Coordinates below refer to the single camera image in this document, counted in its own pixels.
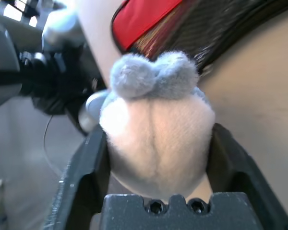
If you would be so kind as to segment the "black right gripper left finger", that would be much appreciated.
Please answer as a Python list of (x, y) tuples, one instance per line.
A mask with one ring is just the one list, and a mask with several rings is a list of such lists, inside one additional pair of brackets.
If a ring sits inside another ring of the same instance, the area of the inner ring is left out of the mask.
[(109, 178), (107, 138), (96, 125), (61, 177), (44, 228), (88, 230), (92, 217), (101, 212)]

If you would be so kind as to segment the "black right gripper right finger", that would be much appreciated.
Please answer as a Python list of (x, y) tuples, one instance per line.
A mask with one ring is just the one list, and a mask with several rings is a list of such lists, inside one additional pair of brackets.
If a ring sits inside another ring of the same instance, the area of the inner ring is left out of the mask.
[(288, 230), (288, 215), (254, 159), (222, 125), (216, 123), (207, 176), (213, 192), (243, 192), (265, 230)]

